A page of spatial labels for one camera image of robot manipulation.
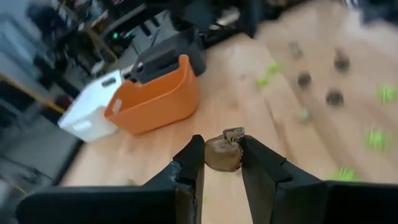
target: scattered nut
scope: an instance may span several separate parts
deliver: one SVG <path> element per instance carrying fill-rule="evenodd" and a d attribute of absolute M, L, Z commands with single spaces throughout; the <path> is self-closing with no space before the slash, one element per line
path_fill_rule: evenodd
<path fill-rule="evenodd" d="M 343 94 L 339 90 L 330 90 L 326 95 L 326 102 L 330 106 L 341 106 L 344 103 Z"/>
<path fill-rule="evenodd" d="M 349 69 L 349 58 L 341 50 L 336 50 L 335 69 L 340 73 L 346 73 Z"/>
<path fill-rule="evenodd" d="M 306 88 L 311 83 L 311 76 L 308 72 L 301 72 L 298 75 L 297 83 L 300 88 Z"/>

